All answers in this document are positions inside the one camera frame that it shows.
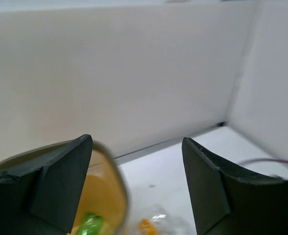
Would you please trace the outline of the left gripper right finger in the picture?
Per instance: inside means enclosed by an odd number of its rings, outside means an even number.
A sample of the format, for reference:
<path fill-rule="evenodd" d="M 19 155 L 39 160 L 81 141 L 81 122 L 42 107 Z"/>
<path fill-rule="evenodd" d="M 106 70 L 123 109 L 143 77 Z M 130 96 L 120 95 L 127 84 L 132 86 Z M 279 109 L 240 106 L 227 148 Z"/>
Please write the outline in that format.
<path fill-rule="evenodd" d="M 288 180 L 235 164 L 191 138 L 182 157 L 199 235 L 288 235 Z"/>

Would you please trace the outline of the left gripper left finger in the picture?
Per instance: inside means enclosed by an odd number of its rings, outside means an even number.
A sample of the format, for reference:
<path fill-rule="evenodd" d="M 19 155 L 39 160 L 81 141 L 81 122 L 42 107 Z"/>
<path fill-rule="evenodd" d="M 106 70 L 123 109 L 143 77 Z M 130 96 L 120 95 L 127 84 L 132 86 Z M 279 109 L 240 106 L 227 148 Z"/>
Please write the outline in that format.
<path fill-rule="evenodd" d="M 0 162 L 0 235 L 70 233 L 92 148 L 84 134 Z"/>

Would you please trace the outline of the green plastic bottle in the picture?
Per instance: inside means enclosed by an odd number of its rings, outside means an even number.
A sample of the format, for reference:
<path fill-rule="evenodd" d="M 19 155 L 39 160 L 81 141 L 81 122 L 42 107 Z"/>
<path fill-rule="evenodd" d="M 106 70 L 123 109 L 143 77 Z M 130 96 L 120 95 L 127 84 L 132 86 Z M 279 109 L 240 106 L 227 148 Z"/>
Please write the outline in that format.
<path fill-rule="evenodd" d="M 92 212 L 85 212 L 82 216 L 80 226 L 76 235 L 98 235 L 104 225 L 102 216 Z"/>

